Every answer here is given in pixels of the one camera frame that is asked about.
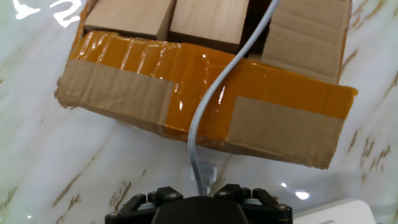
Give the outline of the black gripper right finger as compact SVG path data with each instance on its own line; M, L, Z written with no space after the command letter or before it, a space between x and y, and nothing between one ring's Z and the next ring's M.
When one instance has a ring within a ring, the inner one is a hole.
M279 203L262 188L251 190L238 184L226 184L213 197L234 202L239 215L248 223L293 224L292 207Z

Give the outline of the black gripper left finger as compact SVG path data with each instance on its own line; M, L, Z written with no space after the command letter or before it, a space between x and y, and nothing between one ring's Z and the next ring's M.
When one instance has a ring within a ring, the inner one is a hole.
M136 194L117 211L108 213L104 222L105 224L152 223L162 205L182 199L183 195L171 187L161 187L148 194Z

